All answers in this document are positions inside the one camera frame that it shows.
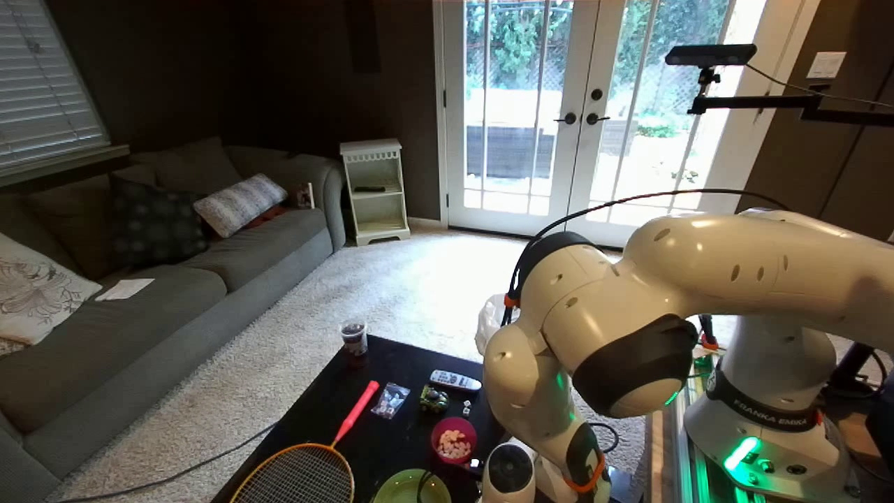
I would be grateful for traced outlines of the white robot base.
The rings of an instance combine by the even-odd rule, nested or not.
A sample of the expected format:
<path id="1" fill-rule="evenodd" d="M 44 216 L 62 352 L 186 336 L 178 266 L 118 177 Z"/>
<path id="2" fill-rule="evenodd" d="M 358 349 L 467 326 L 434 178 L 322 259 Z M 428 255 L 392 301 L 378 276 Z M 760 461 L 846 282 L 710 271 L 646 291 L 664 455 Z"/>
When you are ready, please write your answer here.
<path id="1" fill-rule="evenodd" d="M 786 503 L 857 503 L 857 466 L 819 409 L 834 367 L 826 332 L 739 315 L 685 430 L 737 490 Z"/>

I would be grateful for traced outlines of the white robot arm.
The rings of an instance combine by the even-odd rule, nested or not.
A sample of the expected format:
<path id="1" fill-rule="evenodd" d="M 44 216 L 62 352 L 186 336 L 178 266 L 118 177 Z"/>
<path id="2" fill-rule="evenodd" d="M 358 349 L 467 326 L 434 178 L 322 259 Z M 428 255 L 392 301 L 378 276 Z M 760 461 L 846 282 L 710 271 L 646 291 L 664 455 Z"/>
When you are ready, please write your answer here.
<path id="1" fill-rule="evenodd" d="M 554 503 L 608 503 L 594 433 L 575 414 L 646 417 L 685 389 L 698 315 L 732 315 L 732 346 L 685 433 L 734 486 L 848 501 L 843 440 L 816 409 L 839 338 L 888 349 L 894 245 L 786 210 L 654 219 L 617 259 L 575 231 L 533 241 L 509 319 L 484 352 L 491 417 L 533 451 Z"/>

